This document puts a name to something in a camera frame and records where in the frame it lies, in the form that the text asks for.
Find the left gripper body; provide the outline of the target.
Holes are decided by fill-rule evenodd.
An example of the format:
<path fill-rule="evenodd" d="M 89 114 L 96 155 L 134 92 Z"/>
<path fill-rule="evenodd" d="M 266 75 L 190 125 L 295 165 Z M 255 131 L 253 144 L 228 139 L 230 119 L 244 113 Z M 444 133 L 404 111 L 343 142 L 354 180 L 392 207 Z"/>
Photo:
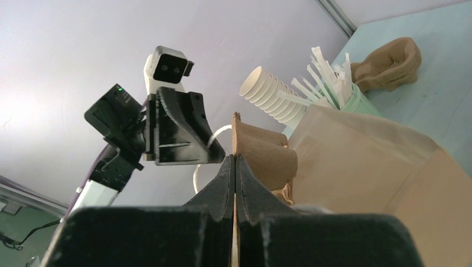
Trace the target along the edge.
<path fill-rule="evenodd" d="M 157 94 L 149 94 L 146 104 L 145 121 L 145 160 L 163 162 L 160 149 L 160 122 L 164 115 L 161 99 Z"/>

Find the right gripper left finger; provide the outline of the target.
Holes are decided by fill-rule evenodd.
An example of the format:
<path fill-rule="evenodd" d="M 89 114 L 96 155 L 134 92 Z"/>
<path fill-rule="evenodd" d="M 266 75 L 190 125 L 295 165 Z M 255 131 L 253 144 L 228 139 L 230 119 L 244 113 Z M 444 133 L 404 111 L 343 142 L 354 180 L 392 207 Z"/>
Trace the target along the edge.
<path fill-rule="evenodd" d="M 42 266 L 231 266 L 234 157 L 182 206 L 86 207 L 59 228 Z"/>

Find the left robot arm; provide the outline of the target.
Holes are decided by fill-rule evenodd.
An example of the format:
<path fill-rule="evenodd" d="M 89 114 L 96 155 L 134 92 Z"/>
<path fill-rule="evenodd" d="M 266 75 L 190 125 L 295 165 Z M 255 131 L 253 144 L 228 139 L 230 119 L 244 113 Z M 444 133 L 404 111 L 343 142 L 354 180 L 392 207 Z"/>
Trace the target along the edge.
<path fill-rule="evenodd" d="M 144 103 L 116 84 L 84 114 L 106 146 L 67 214 L 110 206 L 142 160 L 158 166 L 219 164 L 225 151 L 207 122 L 203 95 L 159 87 Z"/>

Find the brown paper bag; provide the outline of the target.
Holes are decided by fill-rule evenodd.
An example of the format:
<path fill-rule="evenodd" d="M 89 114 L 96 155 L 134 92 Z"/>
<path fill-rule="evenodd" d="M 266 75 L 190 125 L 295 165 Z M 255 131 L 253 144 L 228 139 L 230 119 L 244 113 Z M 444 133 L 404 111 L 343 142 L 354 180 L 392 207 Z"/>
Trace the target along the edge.
<path fill-rule="evenodd" d="M 391 120 L 312 106 L 287 137 L 295 206 L 390 214 L 427 266 L 471 263 L 471 178 L 433 139 Z"/>

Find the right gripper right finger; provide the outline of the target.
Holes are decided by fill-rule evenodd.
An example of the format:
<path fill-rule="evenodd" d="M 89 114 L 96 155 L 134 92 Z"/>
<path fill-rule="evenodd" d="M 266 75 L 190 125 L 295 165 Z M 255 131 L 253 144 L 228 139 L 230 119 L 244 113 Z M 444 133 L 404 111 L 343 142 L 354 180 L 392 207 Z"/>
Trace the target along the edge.
<path fill-rule="evenodd" d="M 301 214 L 235 158 L 240 266 L 423 266 L 406 226 L 392 215 Z"/>

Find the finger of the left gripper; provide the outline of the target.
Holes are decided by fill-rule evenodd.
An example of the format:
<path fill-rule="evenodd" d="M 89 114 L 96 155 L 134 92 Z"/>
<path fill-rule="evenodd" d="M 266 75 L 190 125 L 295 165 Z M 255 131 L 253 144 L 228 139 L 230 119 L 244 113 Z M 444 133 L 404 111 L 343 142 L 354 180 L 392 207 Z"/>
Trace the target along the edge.
<path fill-rule="evenodd" d="M 156 165 L 218 164 L 225 158 L 207 120 L 204 97 L 173 88 L 157 90 Z"/>

